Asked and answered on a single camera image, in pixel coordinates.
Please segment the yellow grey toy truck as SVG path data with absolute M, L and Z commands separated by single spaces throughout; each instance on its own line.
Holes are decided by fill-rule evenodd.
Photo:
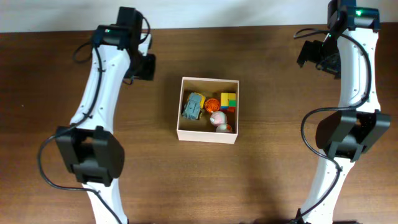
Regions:
M 199 120 L 203 112 L 205 97 L 196 92 L 189 94 L 187 102 L 183 107 L 182 116 L 189 120 Z

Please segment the orange ridged disc toy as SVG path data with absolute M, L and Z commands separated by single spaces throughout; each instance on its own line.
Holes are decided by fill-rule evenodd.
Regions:
M 214 113 L 220 110 L 220 102 L 216 98 L 210 98 L 205 101 L 205 110 Z

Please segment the pink white duck toy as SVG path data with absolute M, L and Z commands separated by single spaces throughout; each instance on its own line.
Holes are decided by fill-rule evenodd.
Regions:
M 210 123 L 216 127 L 217 133 L 232 133 L 232 127 L 228 124 L 227 116 L 222 111 L 214 111 L 210 116 Z

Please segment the colourful puzzle cube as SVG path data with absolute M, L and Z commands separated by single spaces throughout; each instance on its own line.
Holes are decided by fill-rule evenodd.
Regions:
M 235 93 L 222 93 L 220 98 L 220 110 L 224 112 L 234 113 L 237 107 L 237 99 Z

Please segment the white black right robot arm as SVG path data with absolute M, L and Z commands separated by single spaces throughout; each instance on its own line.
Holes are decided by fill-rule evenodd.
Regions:
M 323 41 L 306 41 L 297 63 L 315 64 L 317 70 L 341 81 L 337 107 L 329 111 L 315 135 L 316 146 L 309 149 L 319 157 L 317 171 L 304 204 L 291 223 L 333 223 L 333 212 L 345 178 L 362 154 L 389 129 L 391 117 L 381 113 L 376 93 L 375 51 L 380 31 L 379 10 L 359 7 L 352 0 L 331 0 L 325 30 L 306 28 L 295 39 L 323 34 Z

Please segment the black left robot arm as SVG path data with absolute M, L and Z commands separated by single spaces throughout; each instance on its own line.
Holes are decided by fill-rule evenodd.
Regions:
M 114 136 L 114 114 L 123 84 L 153 80 L 152 36 L 147 19 L 133 7 L 120 7 L 114 24 L 99 25 L 87 43 L 90 75 L 80 105 L 55 142 L 67 171 L 87 192 L 96 223 L 128 223 L 119 191 L 125 153 Z

